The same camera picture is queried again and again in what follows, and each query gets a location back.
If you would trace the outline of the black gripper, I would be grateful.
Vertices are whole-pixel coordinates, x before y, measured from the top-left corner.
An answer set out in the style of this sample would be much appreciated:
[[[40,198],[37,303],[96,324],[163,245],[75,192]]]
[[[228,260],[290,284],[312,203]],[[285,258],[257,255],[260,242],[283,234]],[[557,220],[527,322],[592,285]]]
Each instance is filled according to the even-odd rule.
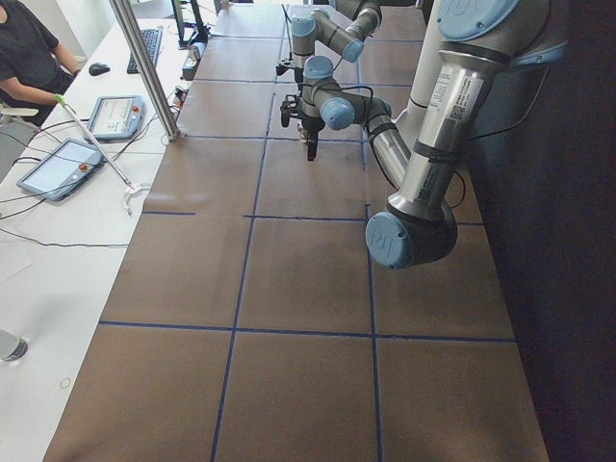
[[[319,132],[323,129],[323,120],[320,117],[305,115],[302,119],[303,126],[309,131],[309,143],[307,147],[307,160],[313,162],[318,155]]]

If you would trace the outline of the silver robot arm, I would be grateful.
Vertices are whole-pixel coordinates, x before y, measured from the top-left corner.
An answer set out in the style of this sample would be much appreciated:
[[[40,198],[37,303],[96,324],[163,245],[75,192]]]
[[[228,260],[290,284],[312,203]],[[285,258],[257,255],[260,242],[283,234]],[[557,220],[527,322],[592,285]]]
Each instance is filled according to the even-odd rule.
[[[457,238],[445,195],[495,77],[514,67],[559,60],[568,38],[566,1],[436,1],[427,20],[407,108],[393,116],[376,96],[344,90],[317,43],[355,62],[382,24],[380,1],[335,1],[347,27],[322,10],[292,19],[295,74],[301,95],[281,110],[297,117],[317,153],[323,128],[362,126],[384,176],[394,187],[386,208],[370,218],[367,247],[378,264],[405,269],[447,256]]]
[[[356,63],[366,38],[380,27],[382,13],[377,1],[330,1],[329,4],[352,20],[349,26],[338,25],[323,9],[299,12],[291,17],[291,48],[297,84],[303,82],[303,71],[308,59],[315,55],[317,41],[344,61]]]

